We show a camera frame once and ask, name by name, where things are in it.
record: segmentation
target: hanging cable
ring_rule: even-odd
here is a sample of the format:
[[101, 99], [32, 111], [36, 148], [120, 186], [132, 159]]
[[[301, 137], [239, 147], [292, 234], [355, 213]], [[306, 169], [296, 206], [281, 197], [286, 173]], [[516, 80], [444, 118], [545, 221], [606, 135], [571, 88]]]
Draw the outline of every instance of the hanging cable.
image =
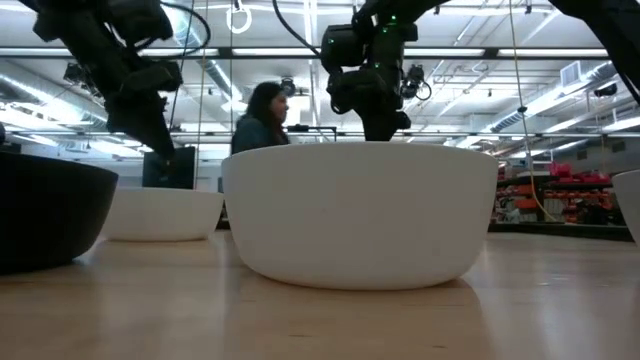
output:
[[[191, 10], [193, 10], [196, 6], [196, 0], [191, 0]], [[187, 24], [187, 37], [184, 40], [184, 48], [182, 50], [182, 59], [180, 60], [180, 73], [182, 74], [182, 69], [184, 69], [184, 60], [187, 55], [187, 49], [189, 45], [189, 37], [191, 36], [191, 23], [193, 21], [193, 13], [189, 12], [189, 23]], [[173, 128], [173, 119], [176, 114], [176, 104], [178, 103], [178, 93], [180, 89], [176, 90], [175, 95], [173, 96], [173, 104], [171, 104], [171, 117], [169, 119], [169, 131]]]
[[298, 34], [295, 30], [293, 30], [291, 26], [289, 26], [289, 24], [287, 23], [287, 20], [284, 19], [284, 17], [282, 16], [282, 13], [280, 12], [280, 8], [278, 7], [278, 0], [273, 0], [273, 10], [276, 12], [276, 16], [278, 17], [278, 20], [280, 20], [280, 23], [282, 24], [282, 26], [284, 26], [284, 28], [287, 29], [287, 31], [291, 35], [293, 35], [294, 38], [300, 41], [302, 45], [304, 45], [307, 49], [311, 50], [311, 52], [313, 52], [317, 57], [320, 57], [320, 52], [316, 48], [314, 48], [311, 44], [309, 44], [302, 36], [300, 36], [300, 34]]
[[[206, 19], [209, 18], [209, 0], [207, 0], [206, 4], [206, 9], [204, 11], [204, 22], [206, 23]], [[207, 60], [207, 55], [203, 52], [202, 53], [202, 63], [204, 64], [205, 61]], [[205, 67], [202, 67], [202, 73], [201, 73], [201, 78], [200, 78], [200, 109], [198, 109], [198, 136], [196, 138], [196, 144], [198, 144], [198, 147], [196, 148], [196, 171], [195, 171], [195, 187], [197, 188], [198, 186], [198, 175], [200, 172], [200, 131], [202, 130], [202, 110], [203, 110], [203, 106], [204, 106], [204, 78], [205, 78]]]
[[524, 145], [525, 145], [525, 154], [527, 156], [527, 162], [529, 163], [529, 176], [531, 177], [531, 193], [533, 194], [533, 199], [536, 201], [536, 204], [542, 210], [542, 212], [553, 222], [558, 222], [556, 218], [554, 218], [549, 212], [544, 208], [544, 205], [540, 203], [538, 199], [538, 194], [535, 185], [535, 178], [533, 176], [533, 156], [531, 155], [531, 148], [529, 144], [529, 132], [527, 130], [527, 119], [525, 113], [527, 112], [527, 107], [524, 106], [524, 100], [522, 96], [522, 86], [520, 84], [520, 67], [518, 64], [518, 50], [516, 44], [516, 27], [513, 21], [513, 0], [509, 0], [509, 21], [511, 22], [511, 40], [513, 42], [513, 59], [516, 67], [516, 80], [518, 84], [518, 100], [520, 101], [520, 107], [518, 108], [518, 112], [522, 116], [522, 125], [524, 127]]
[[[182, 10], [184, 12], [187, 12], [190, 14], [189, 16], [189, 27], [191, 26], [191, 18], [195, 17], [196, 19], [198, 19], [198, 21], [200, 21], [200, 23], [202, 23], [202, 26], [204, 27], [204, 31], [205, 31], [205, 39], [202, 42], [202, 44], [200, 44], [199, 46], [190, 49], [189, 51], [184, 51], [182, 54], [177, 54], [177, 55], [167, 55], [167, 56], [161, 56], [161, 59], [166, 59], [166, 60], [172, 60], [172, 59], [180, 59], [180, 58], [184, 58], [187, 55], [191, 55], [193, 53], [196, 53], [200, 50], [204, 50], [207, 48], [207, 46], [209, 45], [209, 42], [211, 42], [211, 38], [212, 38], [212, 32], [211, 32], [211, 27], [209, 27], [209, 24], [207, 23], [207, 20], [205, 18], [203, 18], [200, 14], [198, 14], [197, 11], [194, 10], [195, 5], [191, 5], [191, 8], [188, 8], [186, 6], [183, 5], [178, 5], [178, 4], [173, 4], [173, 3], [169, 3], [166, 1], [161, 1], [160, 4], [169, 7], [169, 8], [173, 8], [173, 9], [177, 9], [177, 10]], [[149, 46], [151, 45], [151, 43], [147, 44], [147, 42], [143, 43], [141, 46]]]

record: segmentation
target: wall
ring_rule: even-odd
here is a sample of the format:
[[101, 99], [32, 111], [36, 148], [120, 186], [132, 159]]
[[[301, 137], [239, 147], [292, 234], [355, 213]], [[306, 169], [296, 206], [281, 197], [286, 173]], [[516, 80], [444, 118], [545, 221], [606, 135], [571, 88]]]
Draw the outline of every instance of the wall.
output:
[[555, 161], [570, 163], [573, 172], [600, 170], [607, 173], [617, 173], [640, 169], [640, 139], [625, 139], [624, 141], [626, 150], [623, 152], [613, 153], [610, 146], [605, 146], [603, 153], [602, 146], [594, 144], [586, 148], [587, 158], [584, 160], [577, 158], [577, 151], [584, 150], [584, 148], [580, 148], [558, 154]]

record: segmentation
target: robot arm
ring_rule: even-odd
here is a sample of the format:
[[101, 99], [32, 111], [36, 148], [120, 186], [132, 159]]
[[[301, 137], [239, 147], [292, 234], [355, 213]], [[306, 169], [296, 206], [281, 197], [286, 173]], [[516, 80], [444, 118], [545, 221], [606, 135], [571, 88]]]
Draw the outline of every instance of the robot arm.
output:
[[[585, 21], [609, 52], [620, 77], [638, 103], [640, 87], [640, 5], [636, 0], [550, 0], [560, 11]], [[414, 22], [444, 0], [368, 0], [351, 24], [329, 26], [321, 60], [329, 72], [327, 91], [334, 112], [354, 110], [367, 141], [389, 141], [409, 128], [402, 108], [404, 44], [416, 41]], [[342, 72], [342, 67], [360, 66]]]
[[107, 129], [125, 132], [170, 158], [174, 147], [163, 115], [166, 99], [158, 91], [176, 91], [182, 75], [175, 62], [137, 54], [138, 43], [147, 46], [173, 35], [160, 0], [21, 2], [38, 13], [33, 31], [45, 42], [60, 39], [103, 96]]

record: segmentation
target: wooden table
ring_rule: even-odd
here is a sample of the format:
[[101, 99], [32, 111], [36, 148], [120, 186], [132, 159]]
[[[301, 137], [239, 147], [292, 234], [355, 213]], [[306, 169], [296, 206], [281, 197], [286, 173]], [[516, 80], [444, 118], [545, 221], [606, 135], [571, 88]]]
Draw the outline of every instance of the wooden table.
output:
[[640, 359], [635, 244], [492, 234], [460, 280], [371, 293], [265, 279], [225, 237], [0, 277], [0, 359]]

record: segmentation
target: white bowl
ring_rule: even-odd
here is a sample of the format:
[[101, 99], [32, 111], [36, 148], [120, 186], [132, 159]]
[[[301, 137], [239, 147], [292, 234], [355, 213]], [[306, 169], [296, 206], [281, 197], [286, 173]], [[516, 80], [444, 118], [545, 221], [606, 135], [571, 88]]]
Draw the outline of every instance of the white bowl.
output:
[[612, 182], [624, 221], [640, 246], [640, 170], [616, 175]]
[[112, 240], [184, 241], [205, 239], [222, 211], [218, 193], [161, 188], [116, 191], [102, 235]]
[[410, 289], [459, 277], [487, 233], [498, 162], [443, 146], [328, 143], [222, 165], [242, 260], [293, 284]]

